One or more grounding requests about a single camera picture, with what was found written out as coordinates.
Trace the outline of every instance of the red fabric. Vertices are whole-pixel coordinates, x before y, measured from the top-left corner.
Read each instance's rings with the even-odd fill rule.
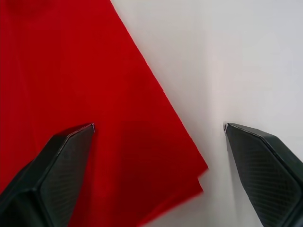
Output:
[[[97,133],[70,226],[134,227],[207,166],[109,0],[1,0],[0,191],[49,138]]]

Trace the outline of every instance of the white surface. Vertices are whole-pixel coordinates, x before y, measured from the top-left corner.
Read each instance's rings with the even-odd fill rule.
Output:
[[[148,226],[260,227],[223,121],[277,135],[303,160],[303,2],[112,2],[209,165],[205,193]]]

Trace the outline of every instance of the red cloth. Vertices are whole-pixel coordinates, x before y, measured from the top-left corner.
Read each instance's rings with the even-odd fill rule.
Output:
[[[49,138],[97,134],[71,227],[134,227],[207,166],[109,0],[1,0],[0,191]]]

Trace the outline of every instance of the carbon fiber texture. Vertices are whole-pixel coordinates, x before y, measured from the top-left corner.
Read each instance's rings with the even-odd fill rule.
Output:
[[[237,129],[228,133],[241,183],[265,227],[282,227],[298,203],[297,182],[266,144]]]
[[[66,227],[79,195],[88,159],[91,127],[73,135],[43,181],[40,195],[54,227]]]

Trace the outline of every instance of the white backdrop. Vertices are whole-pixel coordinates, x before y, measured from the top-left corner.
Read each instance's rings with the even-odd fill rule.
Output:
[[[149,227],[260,227],[223,122],[277,135],[303,160],[303,1],[112,0],[209,165],[205,193]]]

